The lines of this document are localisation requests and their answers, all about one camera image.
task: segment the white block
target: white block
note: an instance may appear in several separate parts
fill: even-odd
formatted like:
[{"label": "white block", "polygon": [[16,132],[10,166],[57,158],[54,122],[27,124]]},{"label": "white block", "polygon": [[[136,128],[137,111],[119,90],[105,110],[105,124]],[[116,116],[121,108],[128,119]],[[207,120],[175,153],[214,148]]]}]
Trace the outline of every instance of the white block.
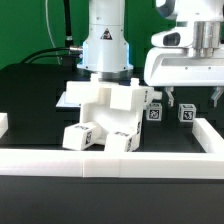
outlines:
[{"label": "white block", "polygon": [[120,178],[223,179],[224,157],[199,153],[125,153]]},{"label": "white block", "polygon": [[0,175],[82,177],[82,152],[1,149]]},{"label": "white block", "polygon": [[6,113],[0,113],[0,138],[8,130],[8,116]]},{"label": "white block", "polygon": [[74,104],[94,103],[99,99],[100,88],[91,82],[67,82],[65,102]]},{"label": "white block", "polygon": [[63,147],[84,150],[93,145],[101,135],[101,127],[96,122],[79,123],[65,128]]},{"label": "white block", "polygon": [[192,133],[207,153],[224,153],[224,139],[206,119],[194,119]]},{"label": "white block", "polygon": [[109,133],[106,139],[106,152],[131,152],[135,150],[135,134],[117,131]]},{"label": "white block", "polygon": [[161,121],[162,120],[162,104],[150,103],[146,108],[146,120]]},{"label": "white block", "polygon": [[138,110],[143,108],[144,100],[144,88],[115,86],[111,90],[110,108],[127,111]]},{"label": "white block", "polygon": [[106,152],[87,152],[83,177],[119,177],[119,156]]},{"label": "white block", "polygon": [[194,104],[180,104],[178,118],[181,122],[193,122],[196,117],[196,107]]}]

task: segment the black table surface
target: black table surface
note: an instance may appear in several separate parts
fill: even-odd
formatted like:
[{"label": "black table surface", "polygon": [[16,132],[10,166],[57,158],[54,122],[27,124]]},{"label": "black table surface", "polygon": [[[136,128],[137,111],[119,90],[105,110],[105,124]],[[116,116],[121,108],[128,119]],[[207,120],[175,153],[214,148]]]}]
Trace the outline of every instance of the black table surface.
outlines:
[{"label": "black table surface", "polygon": [[[141,77],[141,72],[134,74]],[[77,123],[79,109],[56,109],[69,80],[88,80],[56,65],[14,64],[0,72],[0,111],[9,130],[1,148],[62,150],[65,126]],[[224,103],[209,106],[212,88],[176,88],[176,105],[163,97],[163,119],[143,118],[138,151],[204,153],[180,123],[179,103],[193,103],[224,136]],[[102,150],[94,146],[90,150]],[[0,177],[0,223],[186,223],[216,224],[224,218],[223,180]]]},{"label": "black table surface", "polygon": [[[142,73],[134,76],[141,79]],[[64,128],[79,122],[79,109],[57,109],[66,82],[87,81],[70,68],[57,65],[9,65],[0,72],[0,111],[8,113],[9,130],[0,140],[0,147],[62,149]],[[127,85],[129,80],[121,80]],[[192,123],[178,119],[178,104],[192,103],[197,117],[206,118],[224,136],[224,102],[209,107],[212,88],[176,88],[175,107],[168,107],[163,94],[161,122],[146,121],[143,116],[141,146],[137,151],[203,152],[192,135]],[[103,150],[94,146],[91,150]]]}]

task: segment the small cube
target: small cube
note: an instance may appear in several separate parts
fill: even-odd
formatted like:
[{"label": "small cube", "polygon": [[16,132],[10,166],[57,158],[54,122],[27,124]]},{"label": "small cube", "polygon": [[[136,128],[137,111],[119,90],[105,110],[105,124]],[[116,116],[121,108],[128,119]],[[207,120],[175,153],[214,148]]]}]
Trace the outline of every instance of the small cube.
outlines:
[{"label": "small cube", "polygon": [[162,120],[162,104],[150,103],[146,109],[146,120],[161,121]]},{"label": "small cube", "polygon": [[133,148],[133,134],[124,132],[114,132],[107,135],[106,152],[131,152]]},{"label": "small cube", "polygon": [[196,110],[194,104],[180,104],[178,111],[180,122],[193,122],[196,117]]},{"label": "small cube", "polygon": [[65,128],[63,147],[84,150],[93,145],[100,136],[101,128],[95,122],[75,124]]}]

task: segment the green backdrop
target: green backdrop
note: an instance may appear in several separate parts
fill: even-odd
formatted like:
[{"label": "green backdrop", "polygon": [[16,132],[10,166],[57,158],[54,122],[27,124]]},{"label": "green backdrop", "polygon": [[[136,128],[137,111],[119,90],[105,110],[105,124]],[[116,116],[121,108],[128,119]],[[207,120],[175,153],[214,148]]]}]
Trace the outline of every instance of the green backdrop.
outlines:
[{"label": "green backdrop", "polygon": [[[88,35],[89,0],[70,0],[75,44],[82,45]],[[125,38],[130,44],[130,62],[143,67],[151,35],[170,29],[174,22],[162,19],[153,0],[126,0]],[[64,46],[63,0],[49,0],[49,18],[57,47]],[[0,68],[18,63],[29,54],[51,48],[45,20],[45,0],[0,1]],[[56,63],[42,59],[38,63]]]}]

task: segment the black cable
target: black cable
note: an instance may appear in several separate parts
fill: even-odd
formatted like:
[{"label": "black cable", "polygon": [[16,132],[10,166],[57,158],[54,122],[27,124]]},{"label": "black cable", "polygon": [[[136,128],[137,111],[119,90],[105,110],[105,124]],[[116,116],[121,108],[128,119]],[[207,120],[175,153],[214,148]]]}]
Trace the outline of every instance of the black cable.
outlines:
[{"label": "black cable", "polygon": [[71,15],[70,15],[70,3],[69,0],[64,0],[64,10],[65,10],[65,32],[66,40],[65,46],[70,47],[74,44],[72,39],[72,29],[71,29]]},{"label": "black cable", "polygon": [[34,61],[36,61],[38,59],[41,59],[41,58],[56,58],[56,57],[61,57],[61,56],[62,55],[55,55],[55,54],[52,54],[52,55],[42,55],[42,56],[33,58],[31,61],[29,61],[29,64],[32,64]]},{"label": "black cable", "polygon": [[40,55],[40,54],[44,54],[44,53],[49,53],[49,52],[55,52],[55,51],[69,51],[70,48],[68,47],[57,47],[57,48],[50,48],[50,49],[45,49],[45,50],[41,50],[41,51],[37,51],[31,55],[29,55],[28,57],[24,58],[20,63],[24,64],[26,63],[28,60],[30,60],[31,58]]},{"label": "black cable", "polygon": [[72,57],[72,58],[79,58],[79,54],[77,55],[67,55],[67,54],[61,54],[61,55],[42,55],[39,57],[36,57],[29,61],[29,64],[32,64],[34,61],[41,59],[41,58],[55,58],[55,57]]}]

